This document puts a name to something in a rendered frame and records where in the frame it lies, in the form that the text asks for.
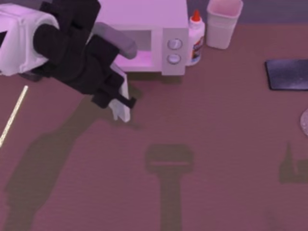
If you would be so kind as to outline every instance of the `wooden stick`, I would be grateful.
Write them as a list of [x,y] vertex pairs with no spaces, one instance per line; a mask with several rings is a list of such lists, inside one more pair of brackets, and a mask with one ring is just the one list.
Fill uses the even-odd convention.
[[11,114],[11,116],[10,116],[10,118],[9,118],[9,120],[8,120],[8,122],[7,122],[6,126],[5,126],[5,128],[4,128],[4,130],[3,130],[3,133],[2,133],[2,135],[1,135],[1,137],[0,137],[0,148],[2,147],[2,145],[3,145],[3,143],[4,143],[4,139],[5,139],[7,133],[8,133],[8,131],[9,131],[9,129],[10,129],[10,127],[11,127],[11,125],[12,125],[14,119],[15,119],[15,116],[16,116],[16,114],[17,114],[17,112],[18,112],[18,109],[19,109],[21,103],[22,103],[23,100],[24,100],[24,97],[25,97],[27,91],[28,91],[28,86],[24,86],[24,89],[23,89],[23,91],[21,92],[21,94],[20,94],[20,96],[19,96],[19,98],[18,98],[18,100],[17,100],[17,103],[16,103],[16,105],[15,105],[15,108],[13,109],[12,114]]

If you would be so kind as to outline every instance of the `wooden surface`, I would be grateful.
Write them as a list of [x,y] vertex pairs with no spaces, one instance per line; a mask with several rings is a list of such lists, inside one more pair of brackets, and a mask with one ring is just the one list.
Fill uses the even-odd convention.
[[181,82],[131,75],[139,100],[127,125],[55,80],[1,77],[0,128],[29,85],[0,149],[1,231],[159,230],[159,181],[145,168],[155,144],[194,153],[183,231],[308,230],[308,186],[278,177],[288,143],[308,158],[308,93],[270,91],[264,69],[266,59],[307,58],[307,38],[308,25],[239,26],[229,49],[205,48]]

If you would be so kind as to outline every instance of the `microwave control panel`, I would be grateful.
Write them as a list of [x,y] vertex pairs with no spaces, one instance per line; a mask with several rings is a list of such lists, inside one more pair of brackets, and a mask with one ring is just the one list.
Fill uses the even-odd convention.
[[164,28],[162,74],[184,75],[188,51],[188,28]]

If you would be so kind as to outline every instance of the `pink toy microwave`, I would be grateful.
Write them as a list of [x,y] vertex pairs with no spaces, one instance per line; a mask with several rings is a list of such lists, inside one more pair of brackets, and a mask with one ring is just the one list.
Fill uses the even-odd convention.
[[120,30],[138,46],[136,58],[117,56],[125,72],[161,72],[164,76],[185,74],[188,52],[186,0],[100,0],[97,22]]

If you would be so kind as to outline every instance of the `robotic arm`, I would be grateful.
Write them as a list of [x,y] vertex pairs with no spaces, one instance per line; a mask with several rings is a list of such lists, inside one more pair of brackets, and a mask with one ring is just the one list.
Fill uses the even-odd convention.
[[120,94],[124,78],[111,68],[118,54],[132,59],[136,43],[103,23],[95,23],[97,0],[43,2],[39,11],[0,4],[0,71],[10,76],[53,77],[106,108]]

